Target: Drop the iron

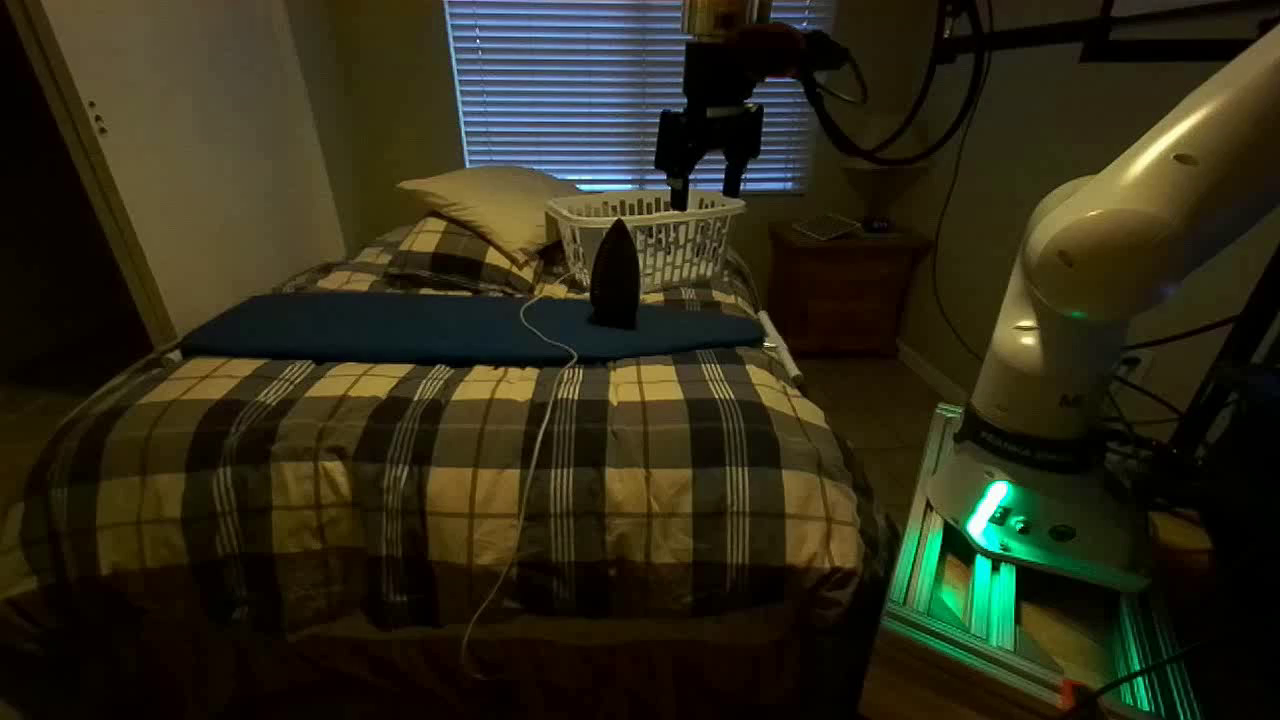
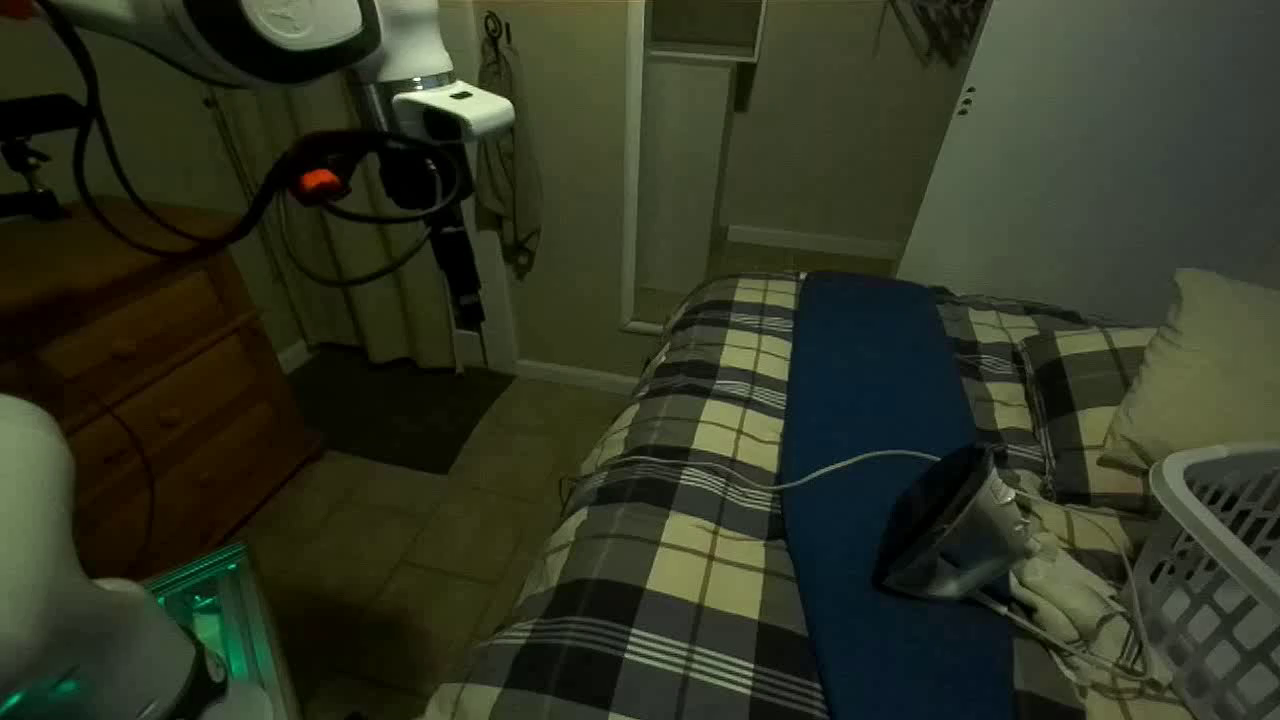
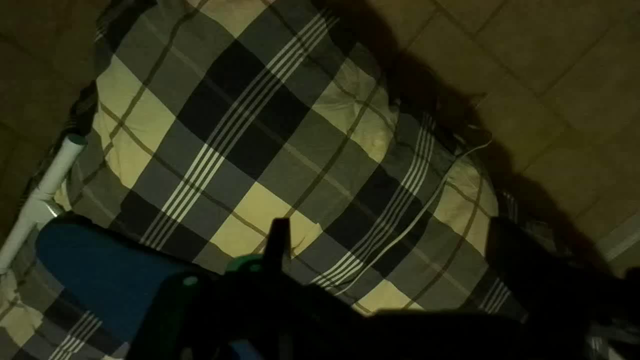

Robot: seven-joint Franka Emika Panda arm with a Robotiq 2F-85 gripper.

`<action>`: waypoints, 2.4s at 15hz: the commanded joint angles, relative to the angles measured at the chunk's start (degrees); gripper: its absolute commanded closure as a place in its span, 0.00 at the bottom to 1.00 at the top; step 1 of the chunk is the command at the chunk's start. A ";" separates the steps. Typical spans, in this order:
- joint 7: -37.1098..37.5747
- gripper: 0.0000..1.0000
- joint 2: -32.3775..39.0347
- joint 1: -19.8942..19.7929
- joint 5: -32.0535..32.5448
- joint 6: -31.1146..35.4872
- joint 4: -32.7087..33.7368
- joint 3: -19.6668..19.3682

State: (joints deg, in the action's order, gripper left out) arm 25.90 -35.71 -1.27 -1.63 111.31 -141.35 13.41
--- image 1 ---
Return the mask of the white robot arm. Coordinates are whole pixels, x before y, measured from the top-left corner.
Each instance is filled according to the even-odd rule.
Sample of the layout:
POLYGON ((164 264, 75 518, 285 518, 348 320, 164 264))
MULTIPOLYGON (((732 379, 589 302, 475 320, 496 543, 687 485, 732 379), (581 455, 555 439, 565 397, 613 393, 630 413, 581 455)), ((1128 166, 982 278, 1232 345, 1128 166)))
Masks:
MULTIPOLYGON (((739 191, 765 134, 750 92, 769 76, 804 87, 836 151, 883 163, 823 102, 821 73, 848 58, 829 33, 776 23, 770 0, 685 0, 685 102, 655 125, 673 204, 687 206, 706 151, 722 154, 719 186, 739 191)), ((1268 27, 1100 170, 1051 186, 1022 223, 960 437, 1008 461, 1087 466, 1128 324, 1274 206, 1274 128, 1280 27, 1268 27)))

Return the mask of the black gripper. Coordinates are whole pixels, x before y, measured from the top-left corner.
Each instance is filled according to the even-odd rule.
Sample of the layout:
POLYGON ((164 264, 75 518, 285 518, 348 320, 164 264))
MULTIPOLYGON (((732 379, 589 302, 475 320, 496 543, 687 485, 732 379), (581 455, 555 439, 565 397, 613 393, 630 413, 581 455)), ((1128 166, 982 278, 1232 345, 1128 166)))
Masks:
POLYGON ((745 191, 760 154, 765 111, 750 102, 760 73, 728 42, 685 48, 685 102, 658 111, 655 166, 668 174, 673 206, 687 206, 687 174, 706 151, 722 154, 722 195, 745 191))

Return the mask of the metal robot base stand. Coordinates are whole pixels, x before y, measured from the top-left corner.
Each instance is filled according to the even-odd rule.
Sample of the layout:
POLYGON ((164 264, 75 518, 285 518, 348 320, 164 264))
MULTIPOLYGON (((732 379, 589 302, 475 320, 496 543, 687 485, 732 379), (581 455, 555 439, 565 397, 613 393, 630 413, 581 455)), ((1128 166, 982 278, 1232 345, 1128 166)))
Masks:
POLYGON ((883 629, 1008 716, 1207 720, 1128 489, 1000 461, 960 405, 929 418, 883 629))

